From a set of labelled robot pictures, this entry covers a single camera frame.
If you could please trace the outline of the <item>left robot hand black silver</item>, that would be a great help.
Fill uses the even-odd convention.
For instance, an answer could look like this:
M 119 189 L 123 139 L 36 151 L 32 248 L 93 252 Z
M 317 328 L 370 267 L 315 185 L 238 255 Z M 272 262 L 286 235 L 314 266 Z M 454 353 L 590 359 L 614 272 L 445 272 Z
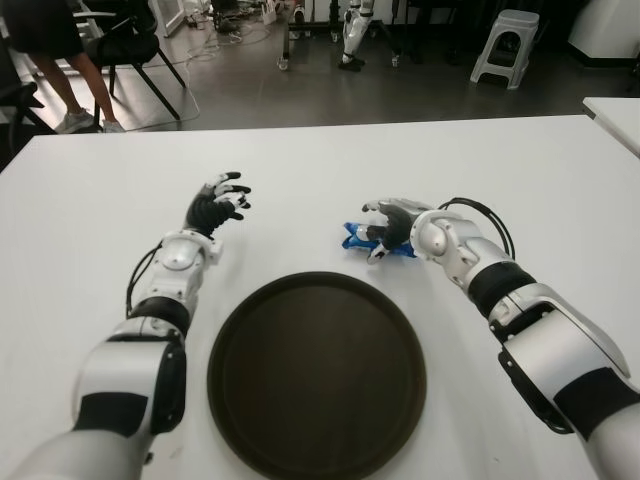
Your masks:
M 234 184 L 240 178 L 240 172 L 231 171 L 206 182 L 192 199 L 183 228 L 211 238 L 228 220 L 242 221 L 242 210 L 251 207 L 247 200 L 251 189 Z

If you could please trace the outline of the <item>right robot hand black silver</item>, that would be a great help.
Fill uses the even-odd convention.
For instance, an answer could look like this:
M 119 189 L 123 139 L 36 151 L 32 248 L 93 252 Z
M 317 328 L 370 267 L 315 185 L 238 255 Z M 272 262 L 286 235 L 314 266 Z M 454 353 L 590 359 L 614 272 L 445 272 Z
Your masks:
M 432 209 L 432 206 L 423 202 L 403 198 L 385 198 L 365 203 L 363 212 L 376 211 L 387 218 L 385 231 L 378 245 L 369 254 L 367 263 L 372 265 L 379 262 L 394 248 L 405 243 L 416 219 Z

